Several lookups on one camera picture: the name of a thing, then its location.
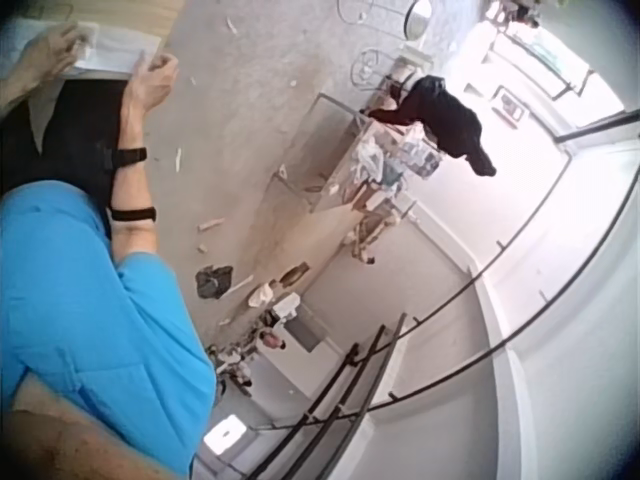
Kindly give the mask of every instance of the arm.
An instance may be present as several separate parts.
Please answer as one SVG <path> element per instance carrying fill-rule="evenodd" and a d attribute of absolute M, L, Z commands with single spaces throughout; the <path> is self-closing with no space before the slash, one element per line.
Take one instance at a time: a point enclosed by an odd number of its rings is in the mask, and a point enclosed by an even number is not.
<path fill-rule="evenodd" d="M 87 424 L 28 411 L 12 411 L 6 415 L 1 434 L 3 454 L 6 448 L 7 455 L 34 474 L 28 478 L 176 479 L 152 459 L 103 429 Z"/>
<path fill-rule="evenodd" d="M 76 23 L 57 25 L 31 40 L 6 79 L 0 80 L 0 120 L 33 92 L 78 59 L 82 33 Z"/>
<path fill-rule="evenodd" d="M 120 150 L 144 146 L 144 118 L 171 92 L 178 73 L 178 61 L 160 55 L 151 63 L 138 61 L 125 89 L 120 112 Z M 111 207 L 140 210 L 153 206 L 143 163 L 119 168 L 116 172 Z M 156 229 L 152 220 L 113 222 L 111 253 L 116 263 L 134 252 L 156 253 Z"/>

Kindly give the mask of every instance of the black pants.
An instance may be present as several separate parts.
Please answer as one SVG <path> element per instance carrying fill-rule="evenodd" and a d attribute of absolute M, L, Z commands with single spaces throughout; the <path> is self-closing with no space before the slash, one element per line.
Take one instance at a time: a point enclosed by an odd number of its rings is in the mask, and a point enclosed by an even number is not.
<path fill-rule="evenodd" d="M 111 152 L 118 146 L 120 107 L 126 81 L 65 82 L 42 140 L 31 130 L 25 100 L 0 123 L 0 197 L 27 183 L 58 180 L 86 192 L 109 230 L 115 171 Z"/>

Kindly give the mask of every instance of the blue shirt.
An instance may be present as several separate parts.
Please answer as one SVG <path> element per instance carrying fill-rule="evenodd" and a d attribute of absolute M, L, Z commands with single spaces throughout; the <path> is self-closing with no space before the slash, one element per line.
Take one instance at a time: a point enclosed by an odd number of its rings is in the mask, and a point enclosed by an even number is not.
<path fill-rule="evenodd" d="M 45 181 L 0 204 L 2 408 L 28 372 L 138 451 L 186 475 L 215 374 L 175 275 L 156 255 L 119 265 L 88 197 Z"/>

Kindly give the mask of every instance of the hand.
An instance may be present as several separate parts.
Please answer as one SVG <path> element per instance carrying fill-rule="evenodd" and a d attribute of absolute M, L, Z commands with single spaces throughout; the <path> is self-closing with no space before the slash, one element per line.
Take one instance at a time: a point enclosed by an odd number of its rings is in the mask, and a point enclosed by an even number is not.
<path fill-rule="evenodd" d="M 52 80 L 78 60 L 84 34 L 75 22 L 56 25 L 32 39 L 24 48 L 11 76 L 26 92 Z"/>
<path fill-rule="evenodd" d="M 178 59 L 173 55 L 162 53 L 148 61 L 142 54 L 124 91 L 123 116 L 142 121 L 169 96 L 177 75 Z"/>

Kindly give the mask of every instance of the black watch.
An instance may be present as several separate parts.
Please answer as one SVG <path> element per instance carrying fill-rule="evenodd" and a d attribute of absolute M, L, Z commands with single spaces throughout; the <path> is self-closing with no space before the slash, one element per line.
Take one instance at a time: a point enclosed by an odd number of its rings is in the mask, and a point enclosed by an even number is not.
<path fill-rule="evenodd" d="M 131 148 L 128 150 L 114 150 L 111 155 L 111 167 L 113 170 L 117 170 L 120 167 L 126 167 L 127 165 L 133 165 L 134 163 L 144 162 L 147 159 L 147 149 Z"/>
<path fill-rule="evenodd" d="M 141 208 L 139 210 L 114 210 L 111 209 L 111 220 L 116 222 L 137 222 L 139 220 L 156 221 L 158 213 L 154 207 Z"/>

